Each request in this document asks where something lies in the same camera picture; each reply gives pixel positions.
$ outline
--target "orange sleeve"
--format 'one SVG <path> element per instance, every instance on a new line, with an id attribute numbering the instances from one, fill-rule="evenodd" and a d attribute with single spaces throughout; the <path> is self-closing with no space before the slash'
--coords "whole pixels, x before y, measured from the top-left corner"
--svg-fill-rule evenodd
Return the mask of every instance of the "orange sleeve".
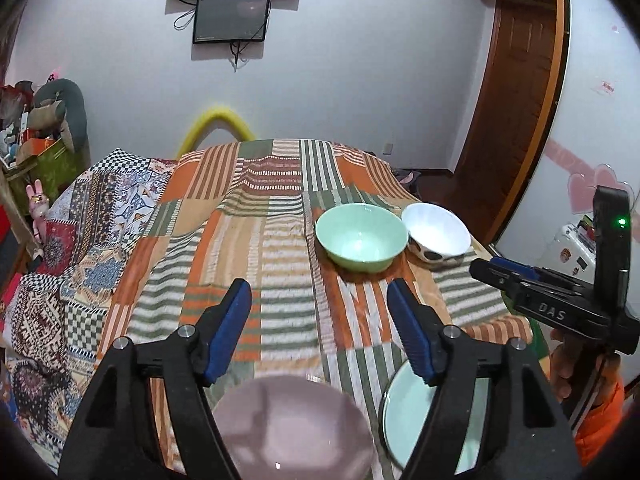
<path id="1" fill-rule="evenodd" d="M 616 431 L 622 419 L 622 405 L 625 402 L 625 387 L 620 377 L 609 400 L 592 409 L 575 435 L 582 466 L 586 466 L 597 455 L 609 437 Z"/>

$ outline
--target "stuffed rabbit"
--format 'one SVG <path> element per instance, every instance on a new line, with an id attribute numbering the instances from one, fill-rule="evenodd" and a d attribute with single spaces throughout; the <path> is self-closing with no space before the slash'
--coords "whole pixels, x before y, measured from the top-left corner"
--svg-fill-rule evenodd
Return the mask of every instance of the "stuffed rabbit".
<path id="1" fill-rule="evenodd" d="M 47 211 L 49 211 L 49 199 L 42 192 L 42 183 L 39 179 L 27 186 L 29 197 L 29 213 L 33 218 L 33 234 L 36 240 L 43 244 L 47 238 Z"/>

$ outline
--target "green storage bin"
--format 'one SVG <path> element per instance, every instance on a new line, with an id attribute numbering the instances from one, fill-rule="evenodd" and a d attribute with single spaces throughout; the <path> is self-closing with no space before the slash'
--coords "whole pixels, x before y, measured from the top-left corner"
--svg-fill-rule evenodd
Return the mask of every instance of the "green storage bin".
<path id="1" fill-rule="evenodd" d="M 18 166 L 6 172 L 6 180 L 11 187 L 15 203 L 24 216 L 29 215 L 29 199 L 26 186 L 37 178 L 42 189 L 53 204 L 64 191 L 84 171 L 81 153 L 71 153 L 62 140 L 57 140 L 41 154 L 31 156 Z"/>

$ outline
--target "bed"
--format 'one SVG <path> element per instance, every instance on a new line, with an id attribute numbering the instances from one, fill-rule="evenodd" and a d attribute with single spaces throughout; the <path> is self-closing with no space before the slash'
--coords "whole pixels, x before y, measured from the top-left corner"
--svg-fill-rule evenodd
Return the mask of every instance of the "bed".
<path id="1" fill-rule="evenodd" d="M 3 338 L 16 417 L 57 468 L 66 433 L 111 342 L 165 338 L 217 304 L 236 277 L 252 310 L 213 406 L 241 381 L 297 374 L 348 393 L 369 421 L 377 453 L 370 477 L 397 477 L 379 442 L 378 406 L 405 357 L 385 305 L 404 277 L 445 323 L 471 336 L 532 340 L 526 318 L 468 265 L 431 272 L 408 251 L 381 274 L 346 272 L 316 243 L 328 208 L 371 203 L 395 214 L 416 199 L 386 162 L 320 140 L 255 140 L 191 152 L 179 161 L 116 150 L 89 168 L 49 212 L 44 263 L 21 280 Z M 152 382 L 165 463 L 182 470 L 164 388 Z"/>

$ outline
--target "yellow arch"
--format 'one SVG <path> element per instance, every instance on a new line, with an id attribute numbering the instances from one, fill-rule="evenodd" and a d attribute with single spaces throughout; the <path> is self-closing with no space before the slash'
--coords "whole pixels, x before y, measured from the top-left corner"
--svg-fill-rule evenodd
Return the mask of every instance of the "yellow arch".
<path id="1" fill-rule="evenodd" d="M 184 137 L 175 158 L 180 158 L 185 153 L 192 152 L 204 129 L 212 121 L 225 121 L 231 127 L 233 136 L 238 142 L 256 139 L 246 123 L 233 110 L 223 106 L 210 108 L 193 123 L 193 126 Z"/>

